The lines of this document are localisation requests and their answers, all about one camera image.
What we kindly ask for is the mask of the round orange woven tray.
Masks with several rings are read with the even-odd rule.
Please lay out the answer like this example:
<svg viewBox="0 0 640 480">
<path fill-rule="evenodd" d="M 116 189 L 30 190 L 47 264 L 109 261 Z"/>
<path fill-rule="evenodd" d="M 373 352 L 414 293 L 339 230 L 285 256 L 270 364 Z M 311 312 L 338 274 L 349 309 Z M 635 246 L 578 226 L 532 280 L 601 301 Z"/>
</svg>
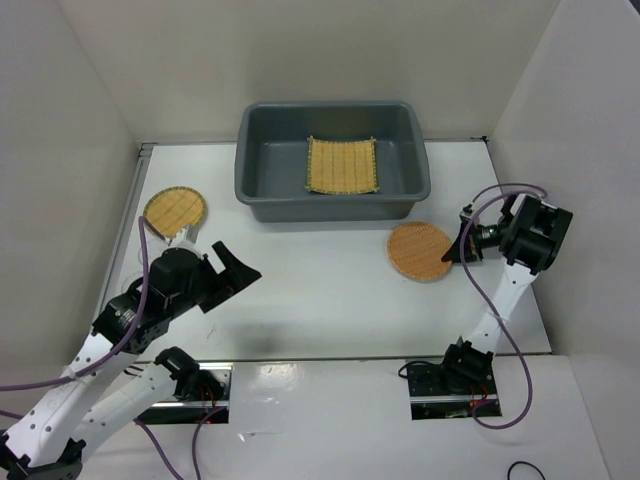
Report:
<svg viewBox="0 0 640 480">
<path fill-rule="evenodd" d="M 398 273 L 414 281 L 430 282 L 450 271 L 452 262 L 443 261 L 442 257 L 451 246 L 449 236 L 437 226 L 408 222 L 391 232 L 386 251 Z"/>
</svg>

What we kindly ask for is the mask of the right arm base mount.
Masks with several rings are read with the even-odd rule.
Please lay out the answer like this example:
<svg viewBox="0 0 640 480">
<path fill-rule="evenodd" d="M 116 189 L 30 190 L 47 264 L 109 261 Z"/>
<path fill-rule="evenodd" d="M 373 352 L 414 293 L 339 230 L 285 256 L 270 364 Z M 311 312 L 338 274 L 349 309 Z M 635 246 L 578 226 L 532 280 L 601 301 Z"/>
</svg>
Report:
<svg viewBox="0 0 640 480">
<path fill-rule="evenodd" d="M 402 365 L 397 374 L 407 383 L 414 421 L 471 418 L 476 406 L 479 417 L 502 415 L 491 368 L 479 380 L 470 380 L 445 372 L 439 364 L 415 359 Z"/>
</svg>

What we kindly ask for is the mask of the square bamboo mat tray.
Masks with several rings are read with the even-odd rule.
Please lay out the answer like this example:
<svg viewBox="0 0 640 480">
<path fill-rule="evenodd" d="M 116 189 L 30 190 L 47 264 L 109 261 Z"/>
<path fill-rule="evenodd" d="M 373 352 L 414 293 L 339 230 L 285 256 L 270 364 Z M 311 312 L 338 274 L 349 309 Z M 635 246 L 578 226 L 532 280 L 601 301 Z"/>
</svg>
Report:
<svg viewBox="0 0 640 480">
<path fill-rule="evenodd" d="M 378 192 L 376 139 L 337 142 L 309 136 L 306 189 L 324 195 Z"/>
</svg>

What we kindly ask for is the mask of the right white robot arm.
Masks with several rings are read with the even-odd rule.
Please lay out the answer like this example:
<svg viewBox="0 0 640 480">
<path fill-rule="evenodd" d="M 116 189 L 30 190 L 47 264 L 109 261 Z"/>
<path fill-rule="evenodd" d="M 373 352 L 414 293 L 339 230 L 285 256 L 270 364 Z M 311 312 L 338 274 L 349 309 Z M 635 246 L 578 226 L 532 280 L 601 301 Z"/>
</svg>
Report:
<svg viewBox="0 0 640 480">
<path fill-rule="evenodd" d="M 494 294 L 480 294 L 485 312 L 472 330 L 447 348 L 438 369 L 439 384 L 450 393 L 478 387 L 489 375 L 509 317 L 529 285 L 556 260 L 574 217 L 524 192 L 499 199 L 501 217 L 492 225 L 478 222 L 472 203 L 463 207 L 458 236 L 442 257 L 443 262 L 462 265 L 466 274 L 471 263 L 483 259 L 486 249 L 496 248 L 503 258 Z"/>
</svg>

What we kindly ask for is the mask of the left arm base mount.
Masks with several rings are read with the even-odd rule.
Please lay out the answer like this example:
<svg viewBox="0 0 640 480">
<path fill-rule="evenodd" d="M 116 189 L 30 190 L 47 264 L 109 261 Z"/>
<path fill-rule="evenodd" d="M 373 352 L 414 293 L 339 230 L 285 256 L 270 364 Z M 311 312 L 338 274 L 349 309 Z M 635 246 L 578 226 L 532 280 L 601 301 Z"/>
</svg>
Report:
<svg viewBox="0 0 640 480">
<path fill-rule="evenodd" d="M 147 425 L 196 425 L 206 415 L 208 424 L 229 421 L 233 366 L 231 363 L 201 362 L 202 380 L 183 396 L 170 395 L 154 403 L 139 419 Z"/>
</svg>

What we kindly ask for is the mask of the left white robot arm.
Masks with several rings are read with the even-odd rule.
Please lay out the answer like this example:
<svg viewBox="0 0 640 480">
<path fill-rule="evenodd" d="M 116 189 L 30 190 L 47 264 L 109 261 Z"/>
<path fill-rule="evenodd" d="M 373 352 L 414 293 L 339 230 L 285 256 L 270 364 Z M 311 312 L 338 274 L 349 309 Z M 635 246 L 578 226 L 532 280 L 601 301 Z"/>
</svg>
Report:
<svg viewBox="0 0 640 480">
<path fill-rule="evenodd" d="M 154 403 L 184 400 L 214 384 L 184 350 L 171 347 L 120 390 L 105 392 L 170 323 L 193 308 L 208 312 L 260 279 L 218 241 L 224 268 L 189 241 L 143 260 L 143 275 L 110 300 L 81 350 L 55 385 L 1 433 L 1 467 L 10 479 L 75 479 L 82 463 L 110 436 Z"/>
</svg>

